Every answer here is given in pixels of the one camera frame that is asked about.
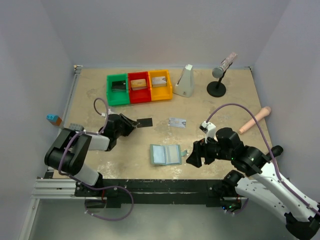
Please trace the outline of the black credit card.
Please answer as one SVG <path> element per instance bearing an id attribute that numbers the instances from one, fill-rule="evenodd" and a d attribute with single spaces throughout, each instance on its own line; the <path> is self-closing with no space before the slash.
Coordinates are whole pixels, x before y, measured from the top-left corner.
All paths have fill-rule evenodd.
<path id="1" fill-rule="evenodd" d="M 150 118 L 141 118 L 136 120 L 138 125 L 137 128 L 147 128 L 153 126 L 153 119 Z"/>

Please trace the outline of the white credit card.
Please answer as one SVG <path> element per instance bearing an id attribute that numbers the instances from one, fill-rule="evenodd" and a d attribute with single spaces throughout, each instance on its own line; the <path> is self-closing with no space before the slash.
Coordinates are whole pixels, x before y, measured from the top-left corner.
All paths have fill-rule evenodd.
<path id="1" fill-rule="evenodd" d="M 170 117 L 168 120 L 168 125 L 174 128 L 184 129 L 186 127 L 187 121 L 182 118 Z"/>

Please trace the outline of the green card holder wallet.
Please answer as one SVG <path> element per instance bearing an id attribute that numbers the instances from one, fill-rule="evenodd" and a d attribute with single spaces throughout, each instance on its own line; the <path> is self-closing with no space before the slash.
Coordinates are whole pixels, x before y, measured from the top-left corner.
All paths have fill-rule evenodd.
<path id="1" fill-rule="evenodd" d="M 151 164 L 160 166 L 181 165 L 182 157 L 185 157 L 188 154 L 186 149 L 181 150 L 181 146 L 179 144 L 151 144 L 149 152 Z"/>

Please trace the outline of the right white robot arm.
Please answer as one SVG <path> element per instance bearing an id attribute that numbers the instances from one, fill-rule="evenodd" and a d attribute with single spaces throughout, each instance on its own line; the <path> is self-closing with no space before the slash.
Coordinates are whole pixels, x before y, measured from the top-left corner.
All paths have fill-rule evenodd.
<path id="1" fill-rule="evenodd" d="M 230 127 L 216 130 L 212 123 L 203 123 L 199 128 L 205 138 L 193 143 L 186 162 L 200 168 L 225 160 L 235 168 L 213 187 L 220 199 L 238 194 L 270 210 L 295 238 L 310 240 L 316 235 L 320 229 L 320 204 L 276 171 L 270 153 L 244 145 Z"/>

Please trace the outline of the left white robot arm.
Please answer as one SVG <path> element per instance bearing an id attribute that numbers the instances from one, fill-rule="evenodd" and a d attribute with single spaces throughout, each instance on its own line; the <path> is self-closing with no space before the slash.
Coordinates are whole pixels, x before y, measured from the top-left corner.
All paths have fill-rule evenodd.
<path id="1" fill-rule="evenodd" d="M 86 185 L 92 196 L 104 190 L 103 176 L 85 164 L 88 151 L 111 151 L 119 137 L 127 137 L 139 123 L 123 114 L 110 114 L 99 132 L 76 131 L 64 128 L 53 142 L 44 157 L 44 163 Z"/>

